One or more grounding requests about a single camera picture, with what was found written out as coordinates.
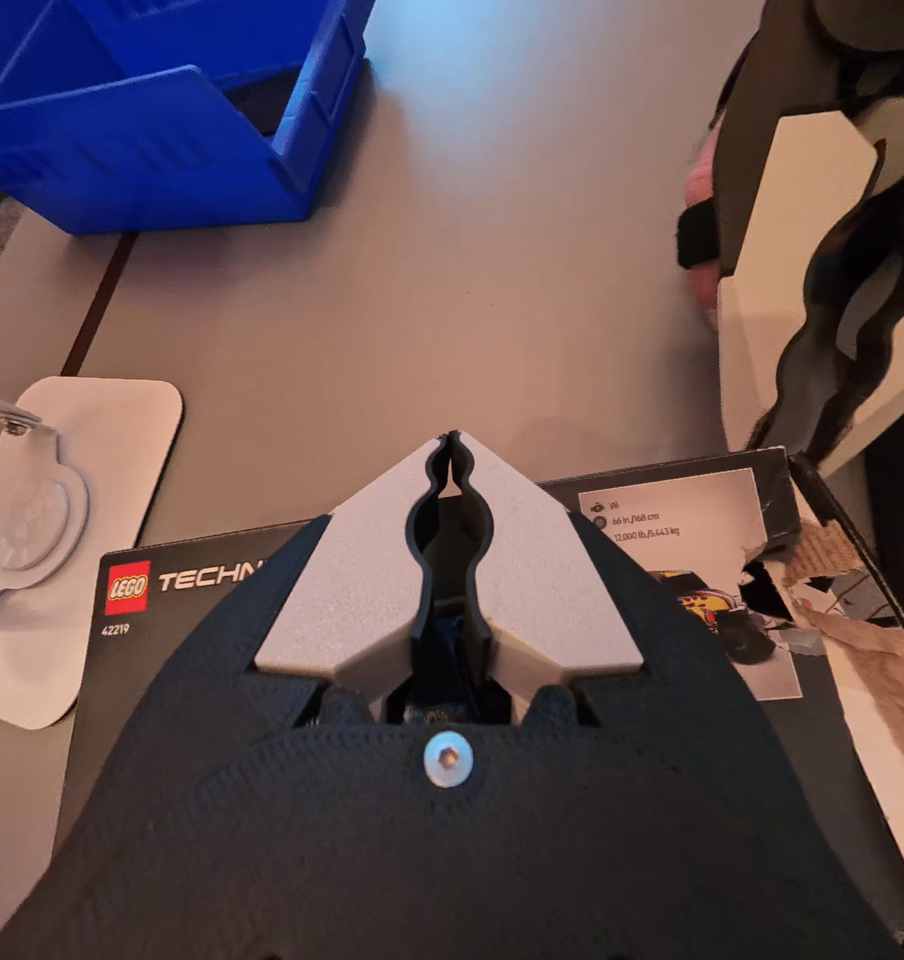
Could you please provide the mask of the person's right hand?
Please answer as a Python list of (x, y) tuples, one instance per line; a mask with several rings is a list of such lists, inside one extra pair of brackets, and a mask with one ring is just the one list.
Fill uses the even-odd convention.
[(678, 265), (685, 270), (691, 296), (713, 330), (718, 329), (720, 280), (718, 227), (713, 202), (713, 159), (724, 114), (710, 126), (684, 186), (685, 209), (676, 227)]

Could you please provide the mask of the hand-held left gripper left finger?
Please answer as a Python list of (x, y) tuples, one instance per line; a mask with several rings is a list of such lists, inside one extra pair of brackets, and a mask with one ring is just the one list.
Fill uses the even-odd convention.
[(413, 670), (426, 573), (414, 511), (444, 488), (446, 435), (430, 438), (332, 510), (259, 650), (264, 674), (357, 691), (373, 715)]

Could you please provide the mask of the blue storage bin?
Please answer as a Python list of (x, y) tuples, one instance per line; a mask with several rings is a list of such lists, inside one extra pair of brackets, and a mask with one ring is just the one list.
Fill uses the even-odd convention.
[(311, 212), (374, 1), (0, 1), (0, 191), (69, 234)]

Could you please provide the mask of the grey desk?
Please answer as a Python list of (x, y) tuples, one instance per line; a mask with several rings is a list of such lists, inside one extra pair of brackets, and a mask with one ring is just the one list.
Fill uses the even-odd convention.
[(675, 229), (763, 2), (377, 2), (306, 222), (0, 258), (0, 397), (175, 386), (143, 545), (294, 522), (464, 429), (535, 481), (727, 450)]

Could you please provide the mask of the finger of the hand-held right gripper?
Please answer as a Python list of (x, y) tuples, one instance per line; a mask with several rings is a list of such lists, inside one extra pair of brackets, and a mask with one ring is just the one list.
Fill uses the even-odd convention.
[(819, 243), (793, 346), (793, 451), (834, 473), (904, 413), (904, 96), (854, 125), (878, 157)]
[(737, 264), (719, 283), (722, 426), (745, 450), (780, 397), (782, 354), (806, 324), (806, 273), (829, 231), (861, 201), (876, 148), (841, 111), (781, 118)]

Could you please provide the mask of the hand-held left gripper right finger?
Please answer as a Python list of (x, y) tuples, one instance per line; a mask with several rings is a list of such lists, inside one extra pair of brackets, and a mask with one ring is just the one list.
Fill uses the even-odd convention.
[(463, 621), (476, 684), (530, 706), (545, 687), (638, 671), (643, 655), (570, 511), (468, 432), (451, 432), (449, 450), (475, 545)]

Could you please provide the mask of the white sign stand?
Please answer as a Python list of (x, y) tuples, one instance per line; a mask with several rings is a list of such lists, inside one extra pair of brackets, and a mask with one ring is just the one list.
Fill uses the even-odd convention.
[(53, 376), (0, 400), (0, 721), (71, 709), (100, 561), (134, 547), (182, 416), (156, 380)]

